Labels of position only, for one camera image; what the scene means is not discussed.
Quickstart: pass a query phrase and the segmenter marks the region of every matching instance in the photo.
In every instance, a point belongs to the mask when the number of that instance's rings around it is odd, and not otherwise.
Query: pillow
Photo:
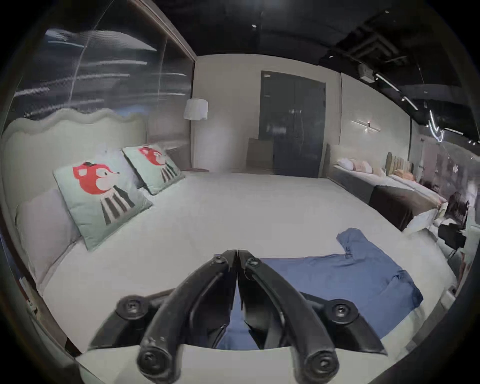
[[[396,169],[396,170],[394,170],[394,171],[393,171],[393,174],[394,174],[395,176],[399,176],[399,177],[403,178],[403,170],[402,170],[402,169]]]
[[[101,155],[95,156],[96,164],[103,164],[109,160],[115,161],[115,163],[117,164],[117,171],[127,177],[137,189],[143,187],[142,179],[139,178],[138,175],[135,173],[135,170],[130,165],[121,149],[107,150]]]
[[[387,175],[385,174],[384,170],[381,169],[380,167],[373,167],[372,168],[372,173],[374,175],[380,176],[380,177],[386,177]]]
[[[415,176],[413,176],[410,172],[403,172],[402,177],[406,180],[415,181]]]
[[[353,171],[353,163],[345,157],[338,159],[336,163],[346,170]]]
[[[29,269],[39,285],[53,263],[79,237],[60,191],[51,189],[21,203],[15,218]]]
[[[353,170],[357,172],[363,173],[372,173],[371,165],[366,161],[350,159],[353,163]]]
[[[53,176],[89,251],[152,203],[118,170],[115,156],[56,169]]]
[[[184,175],[168,157],[166,151],[157,144],[125,147],[123,152],[152,195],[184,178]]]

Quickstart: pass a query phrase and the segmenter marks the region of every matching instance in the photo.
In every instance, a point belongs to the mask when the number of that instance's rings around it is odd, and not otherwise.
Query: brown bed runner
[[[416,215],[437,208],[433,201],[417,191],[384,185],[373,189],[369,206],[401,231]]]

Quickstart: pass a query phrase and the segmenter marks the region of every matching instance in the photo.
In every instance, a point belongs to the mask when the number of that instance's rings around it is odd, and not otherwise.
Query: beige wall
[[[410,116],[380,92],[324,67],[274,56],[199,56],[193,97],[208,101],[208,119],[192,121],[192,162],[212,172],[245,169],[248,139],[258,138],[261,71],[293,74],[326,84],[325,147],[340,144],[369,151],[384,164],[388,152],[408,157]],[[370,121],[381,132],[365,133],[352,120]]]
[[[371,122],[380,132],[365,132],[353,120]],[[410,116],[393,101],[367,84],[342,74],[342,132],[340,145],[375,154],[385,164],[388,152],[408,158]]]
[[[212,172],[242,171],[248,139],[258,138],[261,71],[282,72],[326,84],[326,143],[340,137],[340,75],[324,67],[273,56],[225,54],[199,56],[193,76],[193,97],[208,101],[208,119],[192,121],[195,168]]]

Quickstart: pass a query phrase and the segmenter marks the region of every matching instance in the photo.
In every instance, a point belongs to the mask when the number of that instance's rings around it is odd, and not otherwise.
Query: gray pillow
[[[70,244],[80,237],[57,189],[20,204],[15,223],[37,285]]]
[[[125,147],[123,152],[152,195],[185,177],[158,144]]]
[[[136,189],[115,156],[56,169],[53,176],[90,251],[152,203]]]

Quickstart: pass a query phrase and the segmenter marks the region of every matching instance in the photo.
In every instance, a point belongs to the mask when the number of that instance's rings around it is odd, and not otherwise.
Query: fox print pillow
[[[117,157],[102,156],[53,171],[89,251],[152,205],[120,169]]]
[[[157,144],[125,147],[123,153],[143,179],[148,191],[155,195],[185,176]]]

